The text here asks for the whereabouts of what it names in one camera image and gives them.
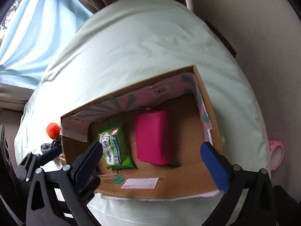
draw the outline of open cardboard box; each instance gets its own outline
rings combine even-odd
[[[137,160],[135,118],[146,108],[167,110],[171,114],[173,160],[170,165]],[[103,158],[100,160],[101,182],[95,192],[107,198],[180,199],[210,196],[218,191],[200,157],[200,145],[209,141],[223,154],[222,142],[195,66],[167,72],[102,96],[61,119],[61,138],[68,164],[98,140],[99,130],[123,122],[125,140],[136,168],[107,169]],[[115,184],[115,179],[121,176],[123,181]],[[153,189],[121,188],[129,178],[158,178],[158,181]]]

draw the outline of wall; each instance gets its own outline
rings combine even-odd
[[[237,51],[269,139],[285,146],[272,183],[300,201],[301,22],[296,13],[287,0],[187,0],[187,5]]]
[[[32,93],[32,89],[0,83],[0,108],[23,112]]]
[[[5,137],[8,142],[8,151],[13,167],[17,166],[14,139],[20,126],[22,113],[0,110],[0,125],[4,125]]]

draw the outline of bed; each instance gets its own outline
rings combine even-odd
[[[119,0],[88,19],[47,67],[25,106],[15,138],[17,163],[51,141],[48,123],[60,123],[62,115],[100,96],[188,65],[204,81],[230,163],[270,172],[263,117],[246,77],[205,22],[174,0]],[[61,164],[54,160],[43,168]],[[149,202],[96,194],[88,207],[102,225],[201,225],[221,197]]]

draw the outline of screw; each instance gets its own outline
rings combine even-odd
[[[261,173],[264,174],[264,175],[266,175],[266,174],[268,173],[267,170],[264,169],[264,168],[260,169],[260,171],[261,171]]]
[[[239,165],[233,165],[233,170],[234,171],[239,171],[240,170],[240,166]]]
[[[42,169],[42,168],[40,168],[40,167],[39,167],[39,168],[37,168],[37,169],[36,169],[36,174],[40,174],[40,173],[42,172],[42,170],[43,170],[43,169]]]
[[[68,171],[70,168],[71,168],[71,166],[68,164],[63,166],[64,171]]]

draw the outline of pink leather wallet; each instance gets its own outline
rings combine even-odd
[[[136,149],[140,161],[157,165],[171,162],[171,127],[167,111],[150,110],[138,114]]]

